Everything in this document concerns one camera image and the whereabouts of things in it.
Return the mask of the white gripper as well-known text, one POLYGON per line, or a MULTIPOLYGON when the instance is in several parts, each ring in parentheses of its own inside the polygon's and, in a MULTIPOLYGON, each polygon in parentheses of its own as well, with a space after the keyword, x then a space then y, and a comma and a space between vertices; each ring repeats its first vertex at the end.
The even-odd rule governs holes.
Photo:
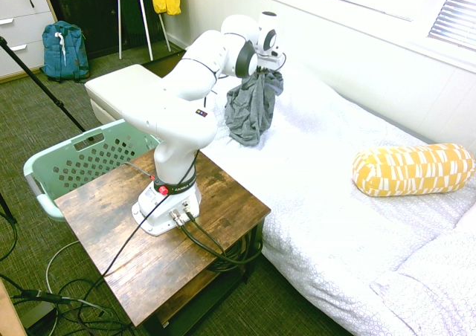
POLYGON ((258 74, 267 75, 269 69, 281 69, 286 62, 286 55, 284 53, 279 54, 278 56, 263 56, 258 54, 257 57, 258 74))

